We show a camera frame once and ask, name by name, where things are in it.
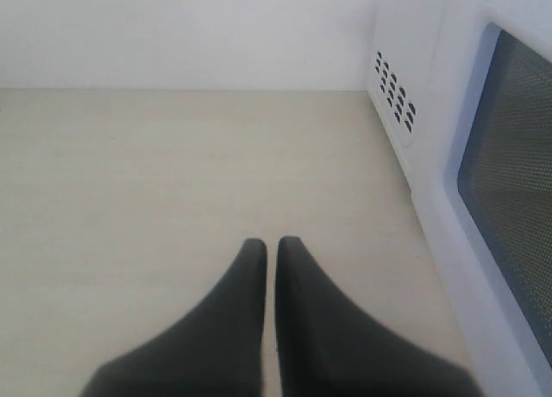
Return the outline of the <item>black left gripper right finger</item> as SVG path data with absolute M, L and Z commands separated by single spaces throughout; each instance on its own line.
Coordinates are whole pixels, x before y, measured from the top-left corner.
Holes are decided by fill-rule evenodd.
M 275 325 L 284 396 L 480 396 L 463 368 L 365 313 L 297 236 L 278 245 Z

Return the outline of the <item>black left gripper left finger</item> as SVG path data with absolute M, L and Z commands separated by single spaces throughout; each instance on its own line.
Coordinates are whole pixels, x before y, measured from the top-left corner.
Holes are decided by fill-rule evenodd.
M 84 396 L 260 396 L 267 246 L 242 244 L 223 277 L 159 336 L 100 366 Z

